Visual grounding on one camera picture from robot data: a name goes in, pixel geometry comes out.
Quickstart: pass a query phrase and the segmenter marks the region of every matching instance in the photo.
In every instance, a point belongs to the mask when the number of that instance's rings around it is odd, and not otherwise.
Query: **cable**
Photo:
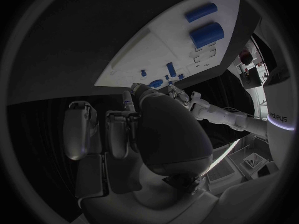
[[[241,112],[241,113],[245,113],[245,112],[243,112],[243,111],[237,110],[237,109],[232,108],[232,107],[225,107],[225,108],[223,108],[223,109],[226,110],[226,111],[238,111],[238,112]],[[245,113],[245,114],[247,114],[247,115],[249,115],[249,116],[252,116],[252,117],[255,117],[255,118],[261,118],[261,119],[263,119],[263,120],[267,120],[267,119],[265,119],[265,118],[258,117],[258,116],[255,116],[255,115],[252,115],[252,114],[249,114],[249,113]]]

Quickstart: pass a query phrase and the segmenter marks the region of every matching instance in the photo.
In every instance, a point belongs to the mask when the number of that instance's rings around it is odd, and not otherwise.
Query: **blue small part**
[[[163,80],[155,80],[149,84],[149,87],[157,88],[157,87],[161,86],[162,83],[163,83]]]
[[[173,67],[172,62],[169,62],[166,66],[167,66],[167,68],[168,68],[168,71],[169,71],[169,73],[170,73],[170,76],[171,76],[171,77],[176,77],[176,72],[175,72],[175,69],[174,69],[174,67]]]
[[[145,70],[141,70],[141,75],[144,77],[144,76],[147,76],[147,73]]]
[[[211,3],[187,13],[185,17],[188,22],[192,22],[203,16],[216,12],[217,10],[218,10],[217,6],[214,3]]]
[[[195,47],[198,49],[224,38],[224,31],[221,25],[215,22],[191,32],[190,37]]]

